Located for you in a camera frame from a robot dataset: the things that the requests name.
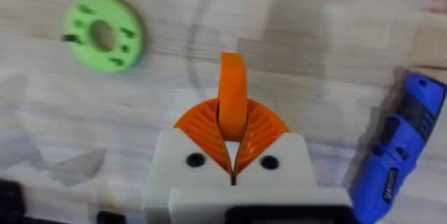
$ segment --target plastic part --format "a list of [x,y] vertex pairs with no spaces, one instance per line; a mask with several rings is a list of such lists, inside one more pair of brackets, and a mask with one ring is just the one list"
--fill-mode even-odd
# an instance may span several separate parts
[[196,105],[179,119],[174,128],[182,129],[205,153],[231,174],[230,156],[217,126],[217,105],[217,99]]
[[374,145],[352,192],[353,209],[363,224],[383,218],[393,205],[405,178],[416,167],[436,123],[446,86],[422,75],[404,82],[404,98],[385,120],[382,140]]
[[[234,206],[351,206],[346,189],[320,187],[312,169],[304,138],[284,133],[255,159],[231,186],[230,177],[207,154],[200,167],[185,163],[201,148],[180,129],[165,129],[156,143],[143,201],[148,223],[224,224]],[[266,170],[264,156],[274,156],[280,166]]]
[[100,211],[96,215],[96,224],[126,224],[126,217],[109,211]]
[[25,213],[21,185],[0,180],[0,223],[21,223]]
[[240,54],[221,54],[218,117],[224,140],[241,141],[247,127],[247,74]]
[[286,124],[266,106],[248,100],[248,124],[237,151],[235,174],[261,155],[279,136],[288,133]]
[[[95,22],[108,24],[115,35],[115,46],[104,50],[92,37]],[[84,64],[103,72],[115,73],[131,67],[142,54],[142,29],[132,10],[118,0],[79,0],[65,19],[63,40],[69,41],[75,56]]]
[[[222,53],[221,64],[219,98],[196,105],[179,119],[174,128],[182,129],[235,178],[289,130],[275,113],[247,99],[247,78],[240,54]],[[241,141],[234,171],[225,140]]]

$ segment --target green washer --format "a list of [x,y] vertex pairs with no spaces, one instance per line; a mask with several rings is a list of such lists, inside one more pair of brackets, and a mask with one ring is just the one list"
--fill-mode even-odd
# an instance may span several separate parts
[[[115,35],[110,51],[92,37],[95,22],[108,24]],[[131,67],[142,54],[142,29],[131,9],[118,0],[79,0],[70,7],[63,40],[70,41],[76,57],[103,72],[116,73]]]

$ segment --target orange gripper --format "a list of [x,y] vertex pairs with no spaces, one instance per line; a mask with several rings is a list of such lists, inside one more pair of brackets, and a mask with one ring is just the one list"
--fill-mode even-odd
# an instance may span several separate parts
[[[275,113],[247,98],[242,56],[227,52],[221,54],[219,97],[191,108],[174,128],[183,130],[234,181],[279,136],[289,132]],[[234,169],[224,141],[240,142]]]

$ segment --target blue tool body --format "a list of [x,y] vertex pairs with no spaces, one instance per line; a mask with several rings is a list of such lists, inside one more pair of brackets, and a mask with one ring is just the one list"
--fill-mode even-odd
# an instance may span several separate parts
[[351,197],[360,223],[375,223],[391,208],[406,176],[434,128],[446,95],[446,86],[425,76],[411,74],[404,82],[404,96],[384,123],[380,142],[370,151]]

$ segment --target wood grain surface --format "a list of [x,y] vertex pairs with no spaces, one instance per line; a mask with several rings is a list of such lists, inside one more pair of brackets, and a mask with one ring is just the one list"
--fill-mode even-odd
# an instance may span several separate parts
[[[159,131],[217,96],[221,51],[243,54],[250,98],[305,136],[322,186],[351,186],[406,71],[447,82],[447,0],[123,0],[147,49],[122,74],[60,41],[73,1],[0,0],[0,177],[61,221],[119,208],[138,222]],[[445,223],[446,115],[382,223]]]

